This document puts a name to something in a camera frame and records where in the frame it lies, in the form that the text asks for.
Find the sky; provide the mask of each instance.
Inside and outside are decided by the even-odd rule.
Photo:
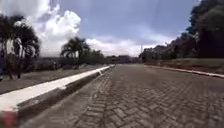
[[[41,39],[42,56],[58,56],[80,36],[105,55],[138,56],[170,43],[189,25],[199,0],[0,0],[0,12],[27,17]]]

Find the cloud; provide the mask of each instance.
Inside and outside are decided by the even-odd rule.
[[[132,40],[120,40],[111,36],[87,39],[87,43],[95,50],[101,50],[106,56],[130,55],[137,57],[141,52],[141,45]],[[155,45],[144,45],[144,48]]]
[[[147,27],[139,27],[140,37],[151,42],[152,44],[170,43],[175,37],[167,36],[165,34],[157,33]]]
[[[42,56],[58,56],[61,46],[77,34],[81,22],[73,11],[60,15],[60,5],[51,7],[50,0],[1,0],[0,10],[5,15],[27,17],[42,41]]]

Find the grass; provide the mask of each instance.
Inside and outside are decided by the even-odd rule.
[[[185,58],[160,61],[160,63],[168,67],[224,74],[224,59]]]

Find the white curb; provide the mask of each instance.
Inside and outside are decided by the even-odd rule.
[[[86,78],[88,76],[91,76],[95,73],[104,71],[110,67],[111,66],[107,66],[107,67],[87,71],[77,75],[61,78],[61,79],[50,81],[50,82],[45,82],[42,84],[38,84],[38,85],[30,86],[24,89],[19,89],[19,90],[11,91],[9,93],[2,94],[0,95],[0,112],[4,112],[4,111],[17,112],[18,105],[25,101],[28,101],[30,99],[33,99],[35,97],[48,93],[54,89],[65,90],[66,85],[76,82],[78,80],[81,80],[83,78]]]

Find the road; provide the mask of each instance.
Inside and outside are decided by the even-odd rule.
[[[223,128],[224,79],[117,65],[21,128]]]

